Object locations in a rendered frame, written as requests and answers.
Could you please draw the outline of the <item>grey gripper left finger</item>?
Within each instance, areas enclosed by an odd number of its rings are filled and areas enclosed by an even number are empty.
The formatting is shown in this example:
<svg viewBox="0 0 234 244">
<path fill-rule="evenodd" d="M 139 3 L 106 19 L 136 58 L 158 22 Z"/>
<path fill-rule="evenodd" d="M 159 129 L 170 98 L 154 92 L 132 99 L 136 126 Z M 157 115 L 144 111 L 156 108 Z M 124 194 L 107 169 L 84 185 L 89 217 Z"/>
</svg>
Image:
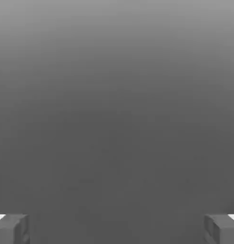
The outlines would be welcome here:
<svg viewBox="0 0 234 244">
<path fill-rule="evenodd" d="M 0 244 L 30 244 L 27 214 L 0 214 Z"/>
</svg>

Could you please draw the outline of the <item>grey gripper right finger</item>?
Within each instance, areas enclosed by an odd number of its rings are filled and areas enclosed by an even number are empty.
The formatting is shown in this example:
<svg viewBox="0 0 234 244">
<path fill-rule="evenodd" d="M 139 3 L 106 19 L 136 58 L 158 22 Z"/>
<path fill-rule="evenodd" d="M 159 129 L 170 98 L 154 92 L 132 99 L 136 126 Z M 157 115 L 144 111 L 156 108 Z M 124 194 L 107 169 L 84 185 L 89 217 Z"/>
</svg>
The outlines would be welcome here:
<svg viewBox="0 0 234 244">
<path fill-rule="evenodd" d="M 234 214 L 206 214 L 203 244 L 234 244 Z"/>
</svg>

